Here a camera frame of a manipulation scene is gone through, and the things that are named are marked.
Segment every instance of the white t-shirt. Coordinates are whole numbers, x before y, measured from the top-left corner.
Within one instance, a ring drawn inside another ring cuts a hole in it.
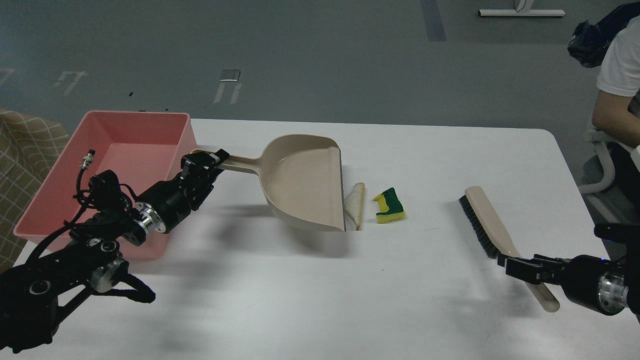
[[[640,117],[640,17],[631,19],[611,42],[596,86],[613,95],[633,97],[629,111]]]

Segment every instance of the white stand base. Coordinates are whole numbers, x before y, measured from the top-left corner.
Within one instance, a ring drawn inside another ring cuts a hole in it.
[[[478,10],[480,16],[551,16],[563,17],[562,10],[532,10],[531,6],[535,0],[520,0],[516,10]]]

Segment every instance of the person's arm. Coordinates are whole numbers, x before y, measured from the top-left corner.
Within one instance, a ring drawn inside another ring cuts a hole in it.
[[[617,141],[631,147],[640,145],[640,119],[628,110],[631,97],[600,91],[591,123]]]

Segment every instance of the gray floor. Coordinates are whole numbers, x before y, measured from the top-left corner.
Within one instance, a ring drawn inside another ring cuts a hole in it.
[[[0,108],[70,132],[90,110],[542,128],[579,179],[598,69],[566,45],[621,3],[535,1],[566,12],[550,19],[477,14],[510,0],[3,1]],[[242,72],[234,104],[233,84],[214,102],[224,69]]]

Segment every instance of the black bag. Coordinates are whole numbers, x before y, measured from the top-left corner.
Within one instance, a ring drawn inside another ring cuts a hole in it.
[[[640,2],[637,2],[618,6],[595,25],[588,20],[581,22],[567,47],[569,55],[583,67],[599,66],[616,35],[639,15]]]

